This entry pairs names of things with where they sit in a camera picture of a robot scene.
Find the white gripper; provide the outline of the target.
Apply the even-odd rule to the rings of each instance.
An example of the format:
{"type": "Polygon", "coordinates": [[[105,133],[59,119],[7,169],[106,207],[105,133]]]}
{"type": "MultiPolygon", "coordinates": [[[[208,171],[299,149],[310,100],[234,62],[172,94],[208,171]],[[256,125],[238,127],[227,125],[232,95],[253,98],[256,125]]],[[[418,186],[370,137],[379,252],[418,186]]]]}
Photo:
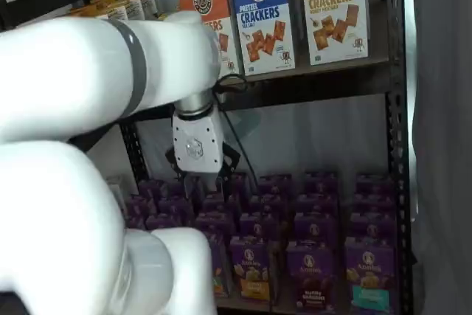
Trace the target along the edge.
{"type": "Polygon", "coordinates": [[[237,169],[240,154],[223,144],[223,127],[218,108],[214,105],[195,120],[173,115],[173,148],[165,157],[176,173],[186,199],[192,199],[193,173],[218,173],[217,188],[231,192],[232,175],[237,169]]]}

